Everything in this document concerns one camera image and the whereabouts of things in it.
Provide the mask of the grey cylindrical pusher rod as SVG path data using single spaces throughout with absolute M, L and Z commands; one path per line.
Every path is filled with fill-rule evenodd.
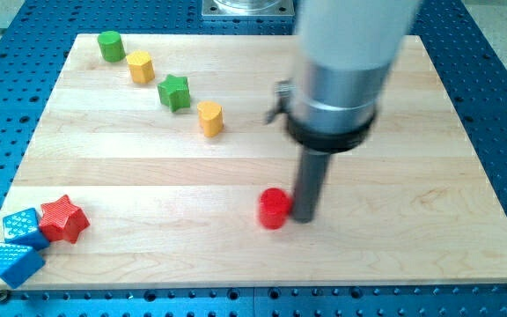
M 331 155 L 304 147 L 293 193 L 292 218 L 299 223 L 314 219 Z

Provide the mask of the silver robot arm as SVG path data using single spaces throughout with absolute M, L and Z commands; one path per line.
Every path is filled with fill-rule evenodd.
M 313 220 L 330 158 L 368 136 L 378 97 L 414 24 L 422 0 L 329 0 L 301 3 L 292 77 L 276 84 L 272 122 L 286 116 L 286 130 L 303 150 L 290 214 Z

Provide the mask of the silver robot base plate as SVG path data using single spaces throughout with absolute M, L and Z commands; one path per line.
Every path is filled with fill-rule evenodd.
M 292 0 L 202 0 L 203 18 L 258 18 L 295 16 Z

